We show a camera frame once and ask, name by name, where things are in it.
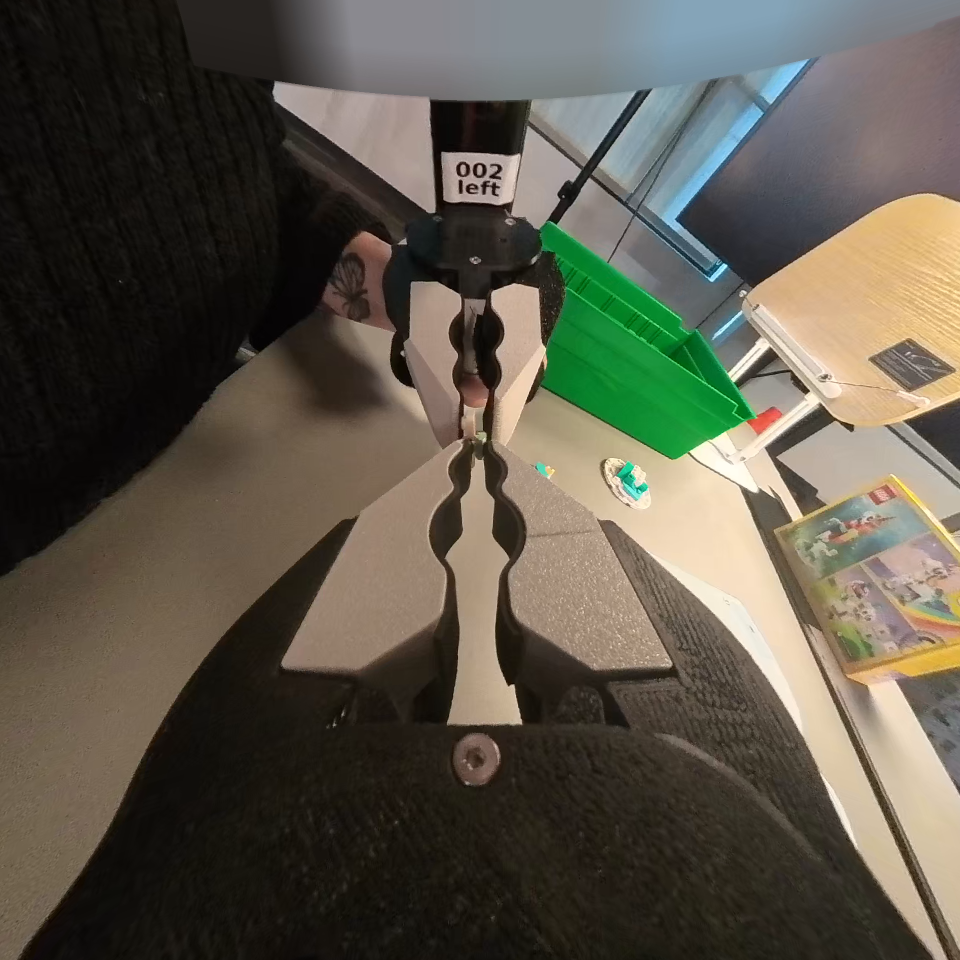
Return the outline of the large dark screen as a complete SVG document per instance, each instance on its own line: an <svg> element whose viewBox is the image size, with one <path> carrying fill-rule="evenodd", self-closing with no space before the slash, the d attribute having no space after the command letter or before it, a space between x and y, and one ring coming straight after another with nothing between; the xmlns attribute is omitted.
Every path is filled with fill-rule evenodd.
<svg viewBox="0 0 960 960"><path fill-rule="evenodd" d="M959 199L959 20L808 66L678 223L755 286L866 214Z"/></svg>

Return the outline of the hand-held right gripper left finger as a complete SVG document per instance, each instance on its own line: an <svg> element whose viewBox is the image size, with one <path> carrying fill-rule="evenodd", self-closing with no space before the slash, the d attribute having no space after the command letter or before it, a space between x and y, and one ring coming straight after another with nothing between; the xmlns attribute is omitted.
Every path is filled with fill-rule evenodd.
<svg viewBox="0 0 960 960"><path fill-rule="evenodd" d="M281 667L365 687L441 678L456 626L447 555L462 533L472 446L456 440L356 517Z"/></svg>

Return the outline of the person's left hand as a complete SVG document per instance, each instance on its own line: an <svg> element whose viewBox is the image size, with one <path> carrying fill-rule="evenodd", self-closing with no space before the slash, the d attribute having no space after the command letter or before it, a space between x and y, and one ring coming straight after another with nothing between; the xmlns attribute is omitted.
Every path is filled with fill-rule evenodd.
<svg viewBox="0 0 960 960"><path fill-rule="evenodd" d="M328 313L377 330L395 333L386 308L383 279L392 246L368 231L343 249L323 290L320 305Z"/></svg>

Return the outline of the green plastic bin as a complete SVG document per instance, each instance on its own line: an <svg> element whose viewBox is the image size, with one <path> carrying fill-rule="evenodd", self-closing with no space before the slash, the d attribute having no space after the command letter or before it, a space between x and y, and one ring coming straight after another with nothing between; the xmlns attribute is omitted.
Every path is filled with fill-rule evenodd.
<svg viewBox="0 0 960 960"><path fill-rule="evenodd" d="M672 460L756 416L700 332L558 224L540 237L565 288L543 389Z"/></svg>

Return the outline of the black stand pole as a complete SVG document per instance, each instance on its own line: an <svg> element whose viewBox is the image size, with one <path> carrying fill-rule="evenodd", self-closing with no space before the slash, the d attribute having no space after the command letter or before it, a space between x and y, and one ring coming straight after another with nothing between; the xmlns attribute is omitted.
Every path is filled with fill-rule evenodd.
<svg viewBox="0 0 960 960"><path fill-rule="evenodd" d="M580 168L580 171L573 179L563 183L558 189L557 203L547 218L548 222L558 224L568 213L570 208L579 198L586 184L594 177L601 163L613 149L618 139L625 132L633 118L640 111L642 106L652 93L652 89L643 89L633 93L630 100L618 114L614 122L608 128L597 147L593 150L586 162Z"/></svg>

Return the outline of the open instruction booklet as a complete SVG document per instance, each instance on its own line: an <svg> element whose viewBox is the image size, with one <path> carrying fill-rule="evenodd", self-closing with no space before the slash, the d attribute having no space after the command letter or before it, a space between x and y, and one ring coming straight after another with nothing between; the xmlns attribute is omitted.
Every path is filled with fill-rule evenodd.
<svg viewBox="0 0 960 960"><path fill-rule="evenodd" d="M717 590L711 594L707 605L749 654L784 705L798 731L803 733L802 714L786 675L746 606L730 594Z"/></svg>

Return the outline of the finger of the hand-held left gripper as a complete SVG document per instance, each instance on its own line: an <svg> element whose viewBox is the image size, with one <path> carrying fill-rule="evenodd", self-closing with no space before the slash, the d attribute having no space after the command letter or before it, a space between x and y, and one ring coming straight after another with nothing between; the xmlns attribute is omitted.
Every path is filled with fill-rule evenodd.
<svg viewBox="0 0 960 960"><path fill-rule="evenodd" d="M464 436L460 385L463 300L437 281L414 281L405 359L438 444L449 447Z"/></svg>
<svg viewBox="0 0 960 960"><path fill-rule="evenodd" d="M480 376L487 388L486 437L508 443L546 359L539 289L521 283L494 290L480 321Z"/></svg>

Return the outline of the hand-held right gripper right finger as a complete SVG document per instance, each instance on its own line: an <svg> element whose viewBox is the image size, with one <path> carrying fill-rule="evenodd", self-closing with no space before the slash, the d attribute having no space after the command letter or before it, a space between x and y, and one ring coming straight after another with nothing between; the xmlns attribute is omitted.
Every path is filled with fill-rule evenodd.
<svg viewBox="0 0 960 960"><path fill-rule="evenodd" d="M673 663L597 517L510 449L484 456L499 576L496 650L514 687L668 676Z"/></svg>

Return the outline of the colourful toy set box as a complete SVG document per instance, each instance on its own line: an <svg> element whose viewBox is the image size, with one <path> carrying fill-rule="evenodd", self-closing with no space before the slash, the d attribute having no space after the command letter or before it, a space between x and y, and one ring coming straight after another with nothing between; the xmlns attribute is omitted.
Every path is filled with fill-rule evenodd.
<svg viewBox="0 0 960 960"><path fill-rule="evenodd" d="M897 476L774 529L846 678L959 667L958 542Z"/></svg>

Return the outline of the round white lego base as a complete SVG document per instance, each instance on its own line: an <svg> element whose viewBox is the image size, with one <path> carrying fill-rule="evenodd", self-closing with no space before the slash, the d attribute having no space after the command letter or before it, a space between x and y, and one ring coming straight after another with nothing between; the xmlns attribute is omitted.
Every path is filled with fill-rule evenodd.
<svg viewBox="0 0 960 960"><path fill-rule="evenodd" d="M651 506L652 495L646 472L631 461L607 458L601 462L601 474L610 493L632 510Z"/></svg>

